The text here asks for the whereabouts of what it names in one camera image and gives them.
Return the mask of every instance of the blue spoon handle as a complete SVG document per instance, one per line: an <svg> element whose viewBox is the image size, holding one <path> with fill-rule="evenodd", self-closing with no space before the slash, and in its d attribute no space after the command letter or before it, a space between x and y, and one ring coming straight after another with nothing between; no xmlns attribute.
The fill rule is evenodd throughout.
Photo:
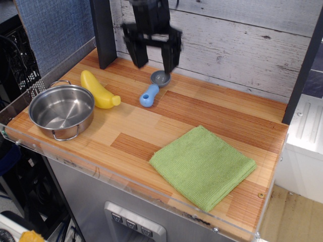
<svg viewBox="0 0 323 242"><path fill-rule="evenodd" d="M158 92L159 86L156 84L151 84L147 91L145 91L139 98L140 104L144 107L151 107Z"/></svg>

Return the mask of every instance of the pot handle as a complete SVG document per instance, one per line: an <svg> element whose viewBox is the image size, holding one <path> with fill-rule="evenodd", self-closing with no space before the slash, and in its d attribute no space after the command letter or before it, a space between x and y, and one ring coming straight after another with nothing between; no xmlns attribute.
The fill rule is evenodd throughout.
<svg viewBox="0 0 323 242"><path fill-rule="evenodd" d="M71 82L70 82L70 81L68 81L68 80L58 80L58 81L55 81L55 82L53 82L52 84L50 84L49 88L51 88L51 87L52 87L52 85L54 85L55 83L58 83L58 82L68 82L68 83L71 85Z"/></svg>
<svg viewBox="0 0 323 242"><path fill-rule="evenodd" d="M71 139L73 139L73 138L75 138L75 137L77 137L79 135L79 127L80 126L77 125L76 135L74 135L73 137L67 138L67 139L58 139L58 138L56 138L56 135L55 135L55 131L54 130L52 131L52 135L54 136L54 139L57 140L57 141L67 141L67 140L71 140Z"/></svg>

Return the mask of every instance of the button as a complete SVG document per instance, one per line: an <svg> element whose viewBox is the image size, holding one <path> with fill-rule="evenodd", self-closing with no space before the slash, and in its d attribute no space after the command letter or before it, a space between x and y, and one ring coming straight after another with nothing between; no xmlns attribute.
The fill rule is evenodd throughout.
<svg viewBox="0 0 323 242"><path fill-rule="evenodd" d="M137 225L134 222L129 221L128 219L126 220L127 226L131 229L137 230Z"/></svg>
<svg viewBox="0 0 323 242"><path fill-rule="evenodd" d="M112 218L114 221L118 222L118 223L122 223L122 217L119 216L118 214L115 213L111 213L112 214Z"/></svg>
<svg viewBox="0 0 323 242"><path fill-rule="evenodd" d="M147 229L147 228L141 227L141 232L142 232L145 236L152 237L152 232L151 232L149 229Z"/></svg>

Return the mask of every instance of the wooden floor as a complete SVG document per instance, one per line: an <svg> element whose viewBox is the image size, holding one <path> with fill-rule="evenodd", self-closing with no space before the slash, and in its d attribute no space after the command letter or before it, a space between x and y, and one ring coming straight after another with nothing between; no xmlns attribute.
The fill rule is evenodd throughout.
<svg viewBox="0 0 323 242"><path fill-rule="evenodd" d="M323 241L323 204L274 186L260 236L269 242Z"/></svg>

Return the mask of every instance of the green towel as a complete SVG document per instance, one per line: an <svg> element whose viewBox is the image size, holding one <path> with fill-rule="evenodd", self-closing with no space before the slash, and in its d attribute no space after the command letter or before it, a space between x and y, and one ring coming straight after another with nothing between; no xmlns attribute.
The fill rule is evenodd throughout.
<svg viewBox="0 0 323 242"><path fill-rule="evenodd" d="M203 126L157 151L150 164L178 192L208 212L255 168L242 155Z"/></svg>

